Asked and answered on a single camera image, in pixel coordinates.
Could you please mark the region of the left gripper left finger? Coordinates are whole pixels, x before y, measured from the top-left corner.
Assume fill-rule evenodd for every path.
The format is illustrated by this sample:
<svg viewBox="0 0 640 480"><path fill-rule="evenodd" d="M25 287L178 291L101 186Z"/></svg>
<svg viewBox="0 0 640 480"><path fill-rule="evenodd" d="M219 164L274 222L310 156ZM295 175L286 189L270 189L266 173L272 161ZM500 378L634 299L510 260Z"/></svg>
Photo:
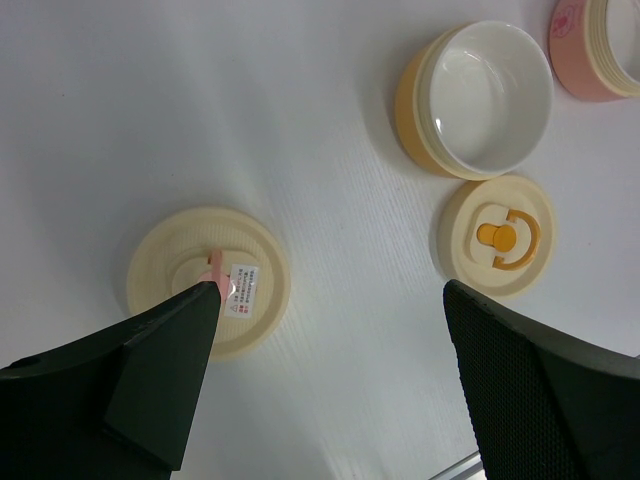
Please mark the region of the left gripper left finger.
<svg viewBox="0 0 640 480"><path fill-rule="evenodd" d="M4 479L168 479L186 451L222 300L200 282L1 371Z"/></svg>

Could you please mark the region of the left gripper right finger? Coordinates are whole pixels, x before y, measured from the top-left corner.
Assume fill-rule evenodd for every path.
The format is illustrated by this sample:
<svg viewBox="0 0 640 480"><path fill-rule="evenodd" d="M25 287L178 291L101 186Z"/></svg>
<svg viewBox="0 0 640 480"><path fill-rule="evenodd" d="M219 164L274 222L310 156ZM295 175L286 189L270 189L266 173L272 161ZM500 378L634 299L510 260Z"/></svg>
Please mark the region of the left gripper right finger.
<svg viewBox="0 0 640 480"><path fill-rule="evenodd" d="M639 361L457 280L443 306L489 479L636 479Z"/></svg>

